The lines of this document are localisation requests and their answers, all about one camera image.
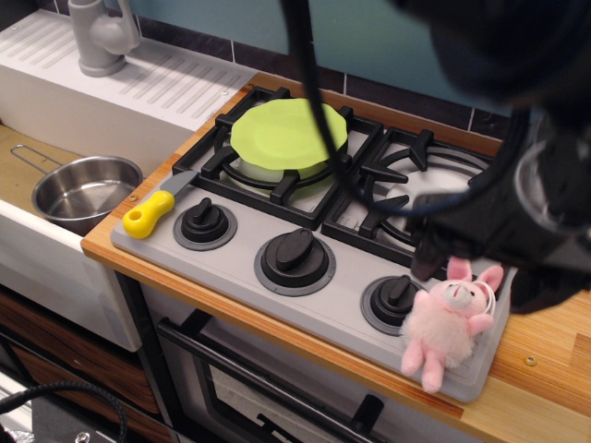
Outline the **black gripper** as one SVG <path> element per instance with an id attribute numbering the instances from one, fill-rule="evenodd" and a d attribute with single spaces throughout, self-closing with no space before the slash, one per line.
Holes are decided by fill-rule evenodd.
<path id="1" fill-rule="evenodd" d="M 590 288 L 590 144 L 538 142 L 483 195 L 410 225 L 420 281 L 450 256 L 486 257 L 516 269 L 515 314 L 559 305 Z"/>

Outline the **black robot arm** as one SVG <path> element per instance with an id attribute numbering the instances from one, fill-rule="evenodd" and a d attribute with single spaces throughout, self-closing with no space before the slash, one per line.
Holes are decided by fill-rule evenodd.
<path id="1" fill-rule="evenodd" d="M 412 271 L 448 256 L 516 268 L 511 309 L 530 314 L 590 286 L 590 5 L 402 1 L 425 21 L 460 90 L 508 104 L 495 161 L 463 194 L 424 194 L 408 213 Z"/>

